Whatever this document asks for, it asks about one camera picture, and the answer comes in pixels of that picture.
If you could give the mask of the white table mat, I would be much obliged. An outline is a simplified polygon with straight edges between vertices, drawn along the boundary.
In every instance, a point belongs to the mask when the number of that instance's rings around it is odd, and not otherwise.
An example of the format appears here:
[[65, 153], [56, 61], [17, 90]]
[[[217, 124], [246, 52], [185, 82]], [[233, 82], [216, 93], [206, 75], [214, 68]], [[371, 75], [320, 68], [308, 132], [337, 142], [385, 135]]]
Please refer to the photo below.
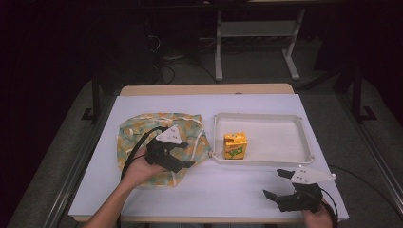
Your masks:
[[[303, 120], [314, 155], [309, 167], [329, 167], [297, 94], [120, 96], [115, 101], [69, 215], [86, 221], [118, 185], [118, 127], [144, 113], [180, 112], [201, 115], [207, 140], [214, 145], [215, 117], [220, 113], [297, 115]], [[175, 187], [139, 187], [128, 197], [124, 221], [190, 223], [294, 223], [299, 212], [281, 212], [263, 191], [279, 196], [294, 188], [277, 174], [297, 166], [234, 165], [209, 159], [191, 167]]]

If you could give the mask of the white metal desk frame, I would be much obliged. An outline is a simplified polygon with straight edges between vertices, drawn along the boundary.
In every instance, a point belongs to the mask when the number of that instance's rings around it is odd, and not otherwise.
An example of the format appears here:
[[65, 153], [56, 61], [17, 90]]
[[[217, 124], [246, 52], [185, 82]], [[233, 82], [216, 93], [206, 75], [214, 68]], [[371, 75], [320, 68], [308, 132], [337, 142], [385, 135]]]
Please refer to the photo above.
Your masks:
[[297, 37], [302, 26], [306, 9], [300, 9], [295, 20], [279, 21], [236, 21], [225, 22], [221, 20], [221, 12], [217, 13], [216, 25], [216, 52], [215, 52], [215, 80], [223, 80], [221, 60], [221, 39], [231, 37], [289, 37], [290, 42], [287, 48], [282, 50], [283, 59], [288, 67], [290, 76], [298, 81], [296, 65], [292, 54]]

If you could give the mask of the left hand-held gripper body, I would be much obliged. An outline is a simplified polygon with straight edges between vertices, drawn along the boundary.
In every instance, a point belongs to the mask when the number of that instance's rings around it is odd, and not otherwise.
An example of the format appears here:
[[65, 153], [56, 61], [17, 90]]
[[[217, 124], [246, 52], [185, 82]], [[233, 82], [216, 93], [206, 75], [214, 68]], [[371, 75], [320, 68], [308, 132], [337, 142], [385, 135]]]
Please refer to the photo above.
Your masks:
[[162, 168], [178, 173], [182, 169], [182, 162], [171, 154], [176, 145], [184, 142], [180, 130], [175, 124], [153, 138], [146, 146], [145, 160], [149, 164], [158, 164]]

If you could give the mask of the person's left hand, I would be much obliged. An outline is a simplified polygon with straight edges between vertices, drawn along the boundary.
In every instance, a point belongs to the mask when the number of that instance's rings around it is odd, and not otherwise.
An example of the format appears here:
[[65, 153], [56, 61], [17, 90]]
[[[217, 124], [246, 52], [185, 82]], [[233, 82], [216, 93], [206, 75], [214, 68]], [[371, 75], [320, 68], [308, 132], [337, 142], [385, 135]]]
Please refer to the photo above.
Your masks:
[[133, 190], [153, 176], [165, 171], [158, 164], [149, 164], [144, 158], [146, 152], [146, 148], [143, 147], [135, 154], [136, 159], [128, 166], [124, 178], [120, 182], [120, 186], [124, 189]]

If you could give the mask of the metal frame rail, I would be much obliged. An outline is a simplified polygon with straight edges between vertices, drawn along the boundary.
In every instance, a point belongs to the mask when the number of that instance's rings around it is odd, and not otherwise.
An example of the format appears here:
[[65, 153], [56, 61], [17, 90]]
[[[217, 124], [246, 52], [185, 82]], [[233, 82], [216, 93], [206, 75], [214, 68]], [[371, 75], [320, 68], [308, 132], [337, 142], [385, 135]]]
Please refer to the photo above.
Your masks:
[[349, 102], [346, 95], [338, 94], [337, 99], [350, 118], [360, 138], [367, 146], [374, 160], [375, 167], [378, 169], [382, 180], [385, 182], [386, 188], [392, 196], [393, 202], [403, 214], [403, 182], [400, 179], [400, 174], [397, 170], [394, 170], [391, 165], [391, 160], [386, 157], [381, 145], [376, 142], [375, 135], [372, 134], [370, 129], [365, 125], [368, 122], [378, 122], [380, 119], [367, 105], [358, 109], [358, 115], [354, 114], [353, 105]]
[[53, 196], [41, 228], [59, 227], [86, 172], [115, 100], [115, 96], [103, 96], [95, 104], [91, 98], [79, 96], [73, 103], [44, 159], [45, 170], [48, 171], [45, 183]]

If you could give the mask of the person's right hand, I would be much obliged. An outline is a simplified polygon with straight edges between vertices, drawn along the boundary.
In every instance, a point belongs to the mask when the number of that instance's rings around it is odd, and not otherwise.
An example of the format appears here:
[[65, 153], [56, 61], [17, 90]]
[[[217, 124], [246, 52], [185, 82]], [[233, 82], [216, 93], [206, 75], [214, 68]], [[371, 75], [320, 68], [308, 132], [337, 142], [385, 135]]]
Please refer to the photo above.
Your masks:
[[328, 210], [328, 202], [321, 200], [317, 211], [312, 213], [310, 210], [302, 210], [303, 220], [306, 228], [333, 228], [333, 216]]

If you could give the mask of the orange green patterned cloth bag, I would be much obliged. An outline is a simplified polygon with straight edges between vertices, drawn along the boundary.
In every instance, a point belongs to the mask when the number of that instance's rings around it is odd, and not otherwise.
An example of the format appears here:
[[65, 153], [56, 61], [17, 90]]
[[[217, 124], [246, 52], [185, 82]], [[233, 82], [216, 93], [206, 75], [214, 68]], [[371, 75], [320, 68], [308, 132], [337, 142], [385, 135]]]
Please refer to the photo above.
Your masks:
[[[189, 145], [185, 149], [175, 148], [171, 154], [180, 161], [193, 161], [200, 164], [212, 152], [206, 138], [201, 115], [185, 113], [145, 113], [126, 120], [119, 127], [117, 136], [117, 161], [124, 177], [128, 166], [136, 159], [135, 154], [167, 128], [177, 125], [181, 138]], [[178, 173], [168, 171], [158, 174], [142, 184], [142, 187], [175, 187], [188, 168]]]

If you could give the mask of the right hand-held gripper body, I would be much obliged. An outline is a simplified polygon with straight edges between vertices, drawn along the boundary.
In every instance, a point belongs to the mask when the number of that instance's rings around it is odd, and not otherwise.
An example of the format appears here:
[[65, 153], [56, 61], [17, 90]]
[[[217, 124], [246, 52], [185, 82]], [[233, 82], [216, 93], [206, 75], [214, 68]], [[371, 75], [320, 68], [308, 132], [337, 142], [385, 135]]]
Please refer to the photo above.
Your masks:
[[326, 173], [310, 167], [300, 166], [290, 179], [295, 191], [292, 195], [278, 197], [277, 205], [281, 212], [310, 210], [315, 213], [323, 198], [318, 185], [322, 181], [336, 179], [336, 174]]

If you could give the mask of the yellow juice carton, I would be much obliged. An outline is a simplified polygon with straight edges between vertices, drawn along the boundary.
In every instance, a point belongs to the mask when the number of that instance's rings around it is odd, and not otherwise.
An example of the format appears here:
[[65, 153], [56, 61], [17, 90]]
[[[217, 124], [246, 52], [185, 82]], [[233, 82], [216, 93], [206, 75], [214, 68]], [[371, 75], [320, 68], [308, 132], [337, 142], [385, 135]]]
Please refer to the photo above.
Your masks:
[[223, 156], [226, 160], [243, 160], [247, 148], [244, 132], [226, 133], [223, 136]]

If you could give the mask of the black metal stand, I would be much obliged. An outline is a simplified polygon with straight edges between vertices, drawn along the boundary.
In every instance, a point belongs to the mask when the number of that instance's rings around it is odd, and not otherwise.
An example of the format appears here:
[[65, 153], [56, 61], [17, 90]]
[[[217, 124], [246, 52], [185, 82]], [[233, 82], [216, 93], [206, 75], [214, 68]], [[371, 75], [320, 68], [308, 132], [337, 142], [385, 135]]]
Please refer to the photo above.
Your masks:
[[352, 114], [355, 120], [359, 124], [362, 124], [364, 121], [376, 120], [376, 116], [371, 108], [361, 105], [362, 77], [360, 68], [357, 66], [353, 67], [352, 86]]
[[91, 94], [92, 94], [92, 108], [87, 108], [82, 115], [82, 120], [91, 121], [95, 124], [101, 112], [101, 98], [100, 98], [100, 82], [97, 74], [94, 74], [91, 80]]

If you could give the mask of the white plastic tray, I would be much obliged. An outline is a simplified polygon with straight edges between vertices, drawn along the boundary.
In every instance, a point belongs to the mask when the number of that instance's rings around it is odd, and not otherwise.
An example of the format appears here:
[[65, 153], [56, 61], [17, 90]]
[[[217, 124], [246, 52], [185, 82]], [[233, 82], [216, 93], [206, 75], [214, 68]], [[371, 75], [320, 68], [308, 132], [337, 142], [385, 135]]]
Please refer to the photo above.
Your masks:
[[[242, 160], [224, 157], [224, 134], [242, 132], [246, 154]], [[220, 113], [215, 117], [212, 159], [234, 165], [299, 166], [314, 160], [303, 120], [297, 115]]]

